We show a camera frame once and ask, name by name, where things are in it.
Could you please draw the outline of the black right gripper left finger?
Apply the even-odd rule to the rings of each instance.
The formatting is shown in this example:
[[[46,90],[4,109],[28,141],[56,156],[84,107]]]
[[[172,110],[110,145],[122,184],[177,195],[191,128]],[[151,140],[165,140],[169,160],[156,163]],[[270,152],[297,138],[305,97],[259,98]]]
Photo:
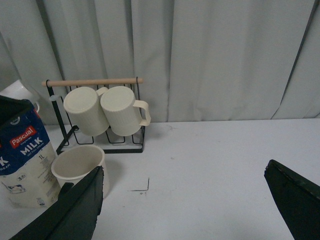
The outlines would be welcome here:
[[[63,185],[58,200],[12,240],[90,240],[103,203],[103,167]]]

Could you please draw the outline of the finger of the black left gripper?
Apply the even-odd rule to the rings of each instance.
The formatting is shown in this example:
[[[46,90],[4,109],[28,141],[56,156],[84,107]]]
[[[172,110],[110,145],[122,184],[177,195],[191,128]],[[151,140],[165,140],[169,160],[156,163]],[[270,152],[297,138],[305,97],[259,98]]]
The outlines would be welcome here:
[[[24,115],[31,109],[31,102],[28,99],[13,99],[0,96],[0,127]]]

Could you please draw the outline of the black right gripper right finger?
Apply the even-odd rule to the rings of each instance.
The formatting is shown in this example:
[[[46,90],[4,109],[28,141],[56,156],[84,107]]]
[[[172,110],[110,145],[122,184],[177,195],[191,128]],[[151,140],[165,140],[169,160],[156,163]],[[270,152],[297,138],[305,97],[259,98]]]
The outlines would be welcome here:
[[[320,238],[320,186],[271,159],[264,171],[273,200],[295,240]]]

